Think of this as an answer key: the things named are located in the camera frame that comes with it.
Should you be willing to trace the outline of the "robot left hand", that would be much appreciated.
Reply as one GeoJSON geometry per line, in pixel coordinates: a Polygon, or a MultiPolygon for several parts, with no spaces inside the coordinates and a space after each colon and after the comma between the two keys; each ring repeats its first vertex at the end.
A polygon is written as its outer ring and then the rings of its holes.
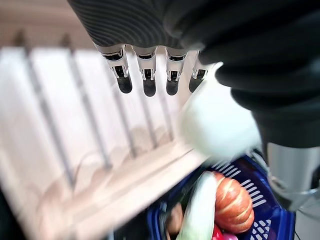
{"type": "Polygon", "coordinates": [[[317,0],[71,0],[97,49],[198,50],[251,111],[278,202],[320,193],[320,3],[317,0]]]}

